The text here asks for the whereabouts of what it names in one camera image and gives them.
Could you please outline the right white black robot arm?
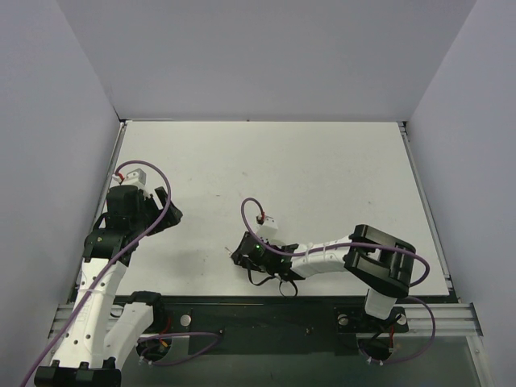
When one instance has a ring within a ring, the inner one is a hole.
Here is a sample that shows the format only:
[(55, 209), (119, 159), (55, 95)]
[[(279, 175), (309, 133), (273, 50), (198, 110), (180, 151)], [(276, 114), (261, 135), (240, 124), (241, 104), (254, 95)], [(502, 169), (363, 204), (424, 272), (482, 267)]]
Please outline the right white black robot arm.
[(368, 286), (360, 320), (370, 330), (389, 321), (396, 300), (408, 296), (416, 249), (369, 225), (358, 225), (345, 238), (319, 244), (277, 246), (245, 232), (231, 254), (233, 263), (266, 273), (268, 281), (295, 284), (326, 273), (350, 273)]

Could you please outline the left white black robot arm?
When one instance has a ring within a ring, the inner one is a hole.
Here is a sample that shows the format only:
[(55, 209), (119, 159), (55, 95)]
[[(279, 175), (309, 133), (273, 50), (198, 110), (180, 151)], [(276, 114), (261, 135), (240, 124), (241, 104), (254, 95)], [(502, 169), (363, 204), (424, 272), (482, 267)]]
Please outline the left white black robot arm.
[(121, 384), (121, 368), (138, 338), (164, 328), (167, 318), (159, 293), (139, 291), (109, 327), (116, 291), (140, 240), (176, 226), (181, 218), (167, 188), (149, 193), (144, 184), (132, 182), (109, 189), (106, 211), (84, 242), (73, 311), (44, 349), (52, 358), (37, 365), (35, 385)]

